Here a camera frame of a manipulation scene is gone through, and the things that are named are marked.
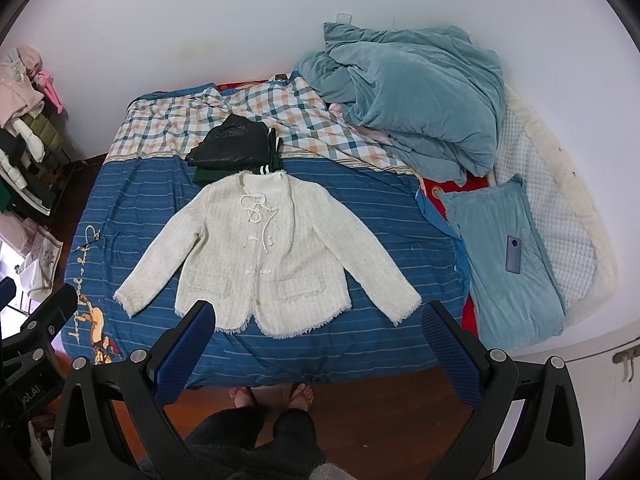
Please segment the white tweed jacket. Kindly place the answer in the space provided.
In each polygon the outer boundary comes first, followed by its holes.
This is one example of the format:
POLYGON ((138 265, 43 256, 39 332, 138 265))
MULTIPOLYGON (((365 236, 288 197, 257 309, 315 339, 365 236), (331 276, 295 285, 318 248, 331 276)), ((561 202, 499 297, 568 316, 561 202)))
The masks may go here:
POLYGON ((152 240, 114 299, 134 316, 173 276, 176 315, 207 301, 224 333, 255 322, 273 338, 306 334, 350 309, 350 278, 393 324, 421 303, 357 216, 323 186, 284 171, 241 172, 202 188, 152 240))

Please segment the clothes pile on rack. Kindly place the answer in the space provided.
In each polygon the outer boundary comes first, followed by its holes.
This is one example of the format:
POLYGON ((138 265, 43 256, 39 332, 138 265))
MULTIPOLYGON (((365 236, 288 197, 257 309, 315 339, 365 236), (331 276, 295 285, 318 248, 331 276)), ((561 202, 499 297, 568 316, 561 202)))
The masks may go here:
POLYGON ((48 216, 66 185, 70 158, 52 117, 64 112, 53 78, 34 48, 1 55, 1 182, 48 216))

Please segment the teal pillow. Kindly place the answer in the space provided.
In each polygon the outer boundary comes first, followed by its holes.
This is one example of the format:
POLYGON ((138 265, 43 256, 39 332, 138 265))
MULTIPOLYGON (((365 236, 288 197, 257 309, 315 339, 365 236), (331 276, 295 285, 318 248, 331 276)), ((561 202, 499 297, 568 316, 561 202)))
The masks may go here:
POLYGON ((565 301, 536 229, 519 174, 491 188, 440 199, 468 255, 477 333, 506 351, 562 334, 565 301), (506 272, 506 238, 522 242, 521 273, 506 272))

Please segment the person's left foot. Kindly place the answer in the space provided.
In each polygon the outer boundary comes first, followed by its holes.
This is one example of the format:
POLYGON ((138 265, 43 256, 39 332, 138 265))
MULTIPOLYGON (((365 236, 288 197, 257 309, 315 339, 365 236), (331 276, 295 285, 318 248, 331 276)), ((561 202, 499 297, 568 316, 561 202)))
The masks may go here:
POLYGON ((258 404, 250 387, 233 387, 229 390, 229 396, 235 408, 247 408, 258 404))

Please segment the person's foot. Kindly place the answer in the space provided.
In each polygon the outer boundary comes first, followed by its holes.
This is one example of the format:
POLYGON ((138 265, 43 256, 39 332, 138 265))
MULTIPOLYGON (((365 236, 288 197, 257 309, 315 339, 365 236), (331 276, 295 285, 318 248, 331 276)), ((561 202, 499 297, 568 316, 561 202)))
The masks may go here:
POLYGON ((310 385, 304 384, 303 382, 292 385, 288 408, 308 412, 313 403, 314 389, 310 385))
POLYGON ((229 396, 235 408, 247 408, 258 404, 250 387, 233 387, 229 390, 229 396))

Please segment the blue smartphone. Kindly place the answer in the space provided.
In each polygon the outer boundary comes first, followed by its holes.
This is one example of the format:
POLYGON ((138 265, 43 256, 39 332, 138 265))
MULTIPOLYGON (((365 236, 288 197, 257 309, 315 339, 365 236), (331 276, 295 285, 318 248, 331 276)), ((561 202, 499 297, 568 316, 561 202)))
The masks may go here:
POLYGON ((509 235, 506 238, 506 272, 521 273, 522 242, 518 237, 509 235))

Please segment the white quilted mattress pad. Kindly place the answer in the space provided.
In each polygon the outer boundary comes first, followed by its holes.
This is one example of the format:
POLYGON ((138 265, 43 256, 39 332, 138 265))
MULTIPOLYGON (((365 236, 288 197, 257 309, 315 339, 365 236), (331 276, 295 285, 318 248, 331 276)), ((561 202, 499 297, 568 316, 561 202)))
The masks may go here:
POLYGON ((567 150, 511 88, 498 136, 494 182, 519 174, 565 301, 565 324, 590 318, 616 292, 617 261, 603 220, 567 150))

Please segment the person's right foot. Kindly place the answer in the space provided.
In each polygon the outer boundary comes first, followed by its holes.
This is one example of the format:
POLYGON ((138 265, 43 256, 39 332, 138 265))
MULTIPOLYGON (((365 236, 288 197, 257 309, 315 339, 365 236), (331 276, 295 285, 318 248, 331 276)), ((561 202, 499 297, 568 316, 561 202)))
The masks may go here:
POLYGON ((308 412, 313 403, 314 389, 310 385, 304 384, 303 382, 292 385, 288 408, 308 412))

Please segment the dark green folded garment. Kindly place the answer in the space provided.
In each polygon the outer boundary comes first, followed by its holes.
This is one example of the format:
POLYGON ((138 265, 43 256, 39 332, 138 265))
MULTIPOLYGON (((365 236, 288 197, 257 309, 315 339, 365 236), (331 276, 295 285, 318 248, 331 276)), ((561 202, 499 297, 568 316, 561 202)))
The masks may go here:
POLYGON ((193 183, 204 188, 204 186, 232 176, 232 174, 235 174, 234 170, 198 168, 194 172, 193 183))

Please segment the plaid checkered quilt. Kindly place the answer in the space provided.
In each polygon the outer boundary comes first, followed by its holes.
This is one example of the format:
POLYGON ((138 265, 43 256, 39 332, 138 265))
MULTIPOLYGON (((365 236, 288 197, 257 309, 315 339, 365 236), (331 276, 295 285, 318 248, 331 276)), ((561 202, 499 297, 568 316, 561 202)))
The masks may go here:
POLYGON ((296 73, 235 88, 203 84, 140 96, 129 104, 106 159, 185 158, 231 114, 274 130, 283 142, 284 157, 324 158, 354 168, 413 173, 381 145, 358 136, 334 116, 296 73))

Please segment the black folded garment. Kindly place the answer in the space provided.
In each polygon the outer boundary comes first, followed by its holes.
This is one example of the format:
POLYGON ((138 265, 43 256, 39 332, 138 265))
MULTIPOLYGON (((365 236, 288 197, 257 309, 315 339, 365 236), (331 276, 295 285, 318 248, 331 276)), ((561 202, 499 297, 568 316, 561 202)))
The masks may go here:
POLYGON ((210 129, 205 139, 186 155, 191 167, 205 170, 273 172, 282 168, 281 140, 263 122, 230 114, 210 129))

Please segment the teal velvet blanket pile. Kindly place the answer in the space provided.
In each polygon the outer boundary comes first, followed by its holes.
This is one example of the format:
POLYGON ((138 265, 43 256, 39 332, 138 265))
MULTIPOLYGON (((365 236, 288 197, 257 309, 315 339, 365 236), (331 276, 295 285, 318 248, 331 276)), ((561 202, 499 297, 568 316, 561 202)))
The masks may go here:
POLYGON ((462 185, 490 173, 506 114, 495 51, 456 26, 326 23, 323 40, 295 69, 345 122, 385 134, 386 150, 432 181, 462 185))

